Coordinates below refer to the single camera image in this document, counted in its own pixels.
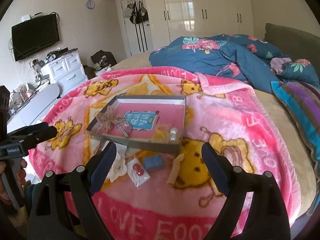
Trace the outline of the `person left hand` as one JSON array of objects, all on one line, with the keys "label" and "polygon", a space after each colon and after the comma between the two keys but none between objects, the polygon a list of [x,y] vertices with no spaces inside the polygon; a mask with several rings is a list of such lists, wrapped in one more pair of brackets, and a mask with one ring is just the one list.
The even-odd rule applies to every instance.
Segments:
[{"label": "person left hand", "polygon": [[23,158],[4,159],[1,157],[1,200],[12,204],[15,209],[24,205],[24,192],[27,162]]}]

